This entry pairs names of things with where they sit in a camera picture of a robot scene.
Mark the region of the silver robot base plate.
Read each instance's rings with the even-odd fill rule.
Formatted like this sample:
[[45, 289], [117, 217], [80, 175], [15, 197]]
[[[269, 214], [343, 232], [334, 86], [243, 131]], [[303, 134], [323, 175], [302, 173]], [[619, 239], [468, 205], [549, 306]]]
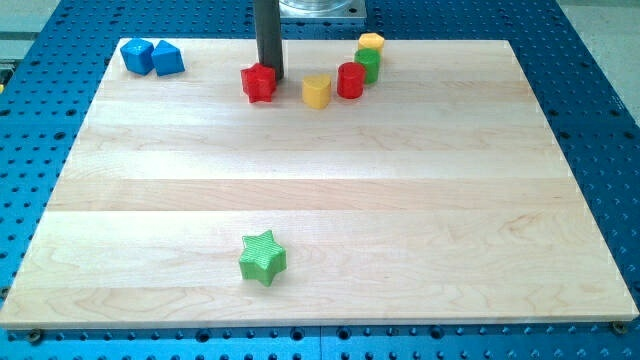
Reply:
[[287, 20], [364, 20], [365, 0], [280, 0], [280, 13]]

